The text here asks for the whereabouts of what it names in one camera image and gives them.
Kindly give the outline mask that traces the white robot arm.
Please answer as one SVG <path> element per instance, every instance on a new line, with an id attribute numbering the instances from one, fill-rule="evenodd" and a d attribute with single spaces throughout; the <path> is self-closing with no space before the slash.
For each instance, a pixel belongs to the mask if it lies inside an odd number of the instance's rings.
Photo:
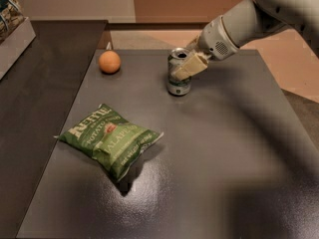
<path id="1" fill-rule="evenodd" d="M 319 0 L 243 0 L 208 23 L 186 48 L 189 55 L 170 75 L 188 79 L 222 61 L 245 44 L 295 29 L 319 56 Z"/>

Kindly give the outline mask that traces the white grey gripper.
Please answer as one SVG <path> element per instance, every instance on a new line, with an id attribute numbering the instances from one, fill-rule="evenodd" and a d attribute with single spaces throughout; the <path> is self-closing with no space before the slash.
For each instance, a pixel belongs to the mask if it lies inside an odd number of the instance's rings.
<path id="1" fill-rule="evenodd" d="M 197 47 L 199 47 L 201 52 L 195 51 Z M 236 54 L 239 50 L 229 38 L 221 16 L 208 23 L 200 33 L 199 39 L 195 37 L 186 45 L 186 48 L 192 51 L 170 73 L 179 81 L 204 71 L 208 67 L 209 56 L 212 60 L 222 61 Z"/>

